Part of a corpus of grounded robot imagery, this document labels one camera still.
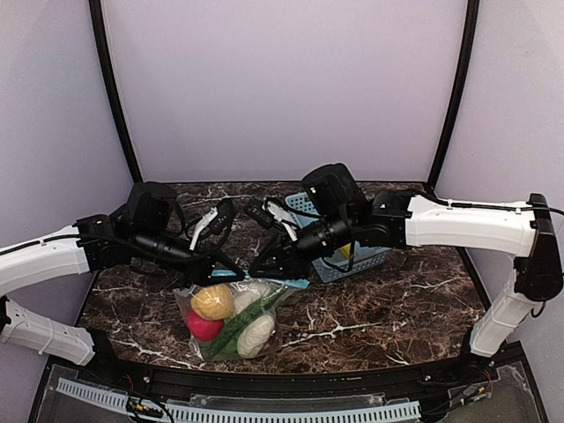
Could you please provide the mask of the white cauliflower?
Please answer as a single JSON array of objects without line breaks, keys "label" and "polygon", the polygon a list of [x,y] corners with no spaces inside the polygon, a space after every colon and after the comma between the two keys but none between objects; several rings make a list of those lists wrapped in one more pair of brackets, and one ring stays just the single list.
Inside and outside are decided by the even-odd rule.
[{"label": "white cauliflower", "polygon": [[267,295],[270,290],[268,282],[254,281],[246,284],[241,291],[234,294],[233,316],[239,315],[249,305]]}]

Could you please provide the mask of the orange fruit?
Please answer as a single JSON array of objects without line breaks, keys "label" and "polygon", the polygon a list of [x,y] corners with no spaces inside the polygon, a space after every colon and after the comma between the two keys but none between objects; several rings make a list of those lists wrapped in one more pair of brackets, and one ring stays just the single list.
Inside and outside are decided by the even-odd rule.
[{"label": "orange fruit", "polygon": [[207,321],[223,320],[234,311],[234,295],[226,284],[207,286],[191,298],[190,306]]}]

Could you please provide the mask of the clear zip top bag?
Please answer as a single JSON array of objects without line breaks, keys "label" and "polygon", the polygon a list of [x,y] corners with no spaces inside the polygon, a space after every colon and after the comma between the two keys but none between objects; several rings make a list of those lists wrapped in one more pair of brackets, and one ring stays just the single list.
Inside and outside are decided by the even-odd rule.
[{"label": "clear zip top bag", "polygon": [[253,360],[279,349],[277,307],[308,286],[306,279],[245,278],[176,288],[173,294],[189,332],[189,350],[201,361]]}]

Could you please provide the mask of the green cucumber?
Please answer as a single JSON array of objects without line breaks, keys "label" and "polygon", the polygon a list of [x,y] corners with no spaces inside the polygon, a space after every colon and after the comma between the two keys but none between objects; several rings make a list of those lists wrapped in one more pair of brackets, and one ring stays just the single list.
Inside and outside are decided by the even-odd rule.
[{"label": "green cucumber", "polygon": [[285,287],[279,287],[262,297],[260,300],[257,300],[249,305],[239,315],[231,318],[224,325],[219,335],[212,340],[207,349],[205,358],[207,360],[214,360],[215,357],[221,354],[234,338],[239,337],[247,326],[254,322],[264,312],[271,309],[286,291],[287,289]]}]

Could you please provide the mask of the dark red apple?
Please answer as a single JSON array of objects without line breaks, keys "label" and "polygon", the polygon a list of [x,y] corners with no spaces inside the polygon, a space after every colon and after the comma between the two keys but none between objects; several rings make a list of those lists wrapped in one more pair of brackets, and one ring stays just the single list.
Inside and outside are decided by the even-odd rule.
[{"label": "dark red apple", "polygon": [[263,345],[263,352],[264,353],[272,353],[278,350],[281,341],[279,338],[271,337],[268,339],[265,344]]}]

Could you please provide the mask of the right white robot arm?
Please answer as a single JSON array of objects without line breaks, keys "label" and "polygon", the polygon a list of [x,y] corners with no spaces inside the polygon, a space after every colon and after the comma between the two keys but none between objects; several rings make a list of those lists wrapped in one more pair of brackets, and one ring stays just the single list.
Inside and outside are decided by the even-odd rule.
[{"label": "right white robot arm", "polygon": [[366,197],[342,163],[301,181],[315,207],[311,223],[294,229],[277,199],[251,200],[245,212],[264,228],[277,227],[249,267],[253,278],[300,279],[317,259],[341,247],[390,249],[450,246],[498,251],[514,258],[514,274],[471,329],[466,351],[491,358],[538,305],[563,289],[560,249],[551,219],[556,211],[532,194],[514,203],[443,200],[417,190],[384,190]]}]

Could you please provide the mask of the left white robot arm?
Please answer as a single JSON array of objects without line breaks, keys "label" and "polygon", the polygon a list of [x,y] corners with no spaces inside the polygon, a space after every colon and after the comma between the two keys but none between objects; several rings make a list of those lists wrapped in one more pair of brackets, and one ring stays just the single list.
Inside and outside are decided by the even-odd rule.
[{"label": "left white robot arm", "polygon": [[137,182],[125,204],[32,241],[1,250],[1,341],[24,346],[81,367],[114,358],[102,330],[54,321],[19,305],[10,293],[70,275],[101,272],[137,259],[181,273],[188,283],[215,286],[244,279],[223,251],[236,216],[229,198],[187,223],[176,191],[159,182]]}]

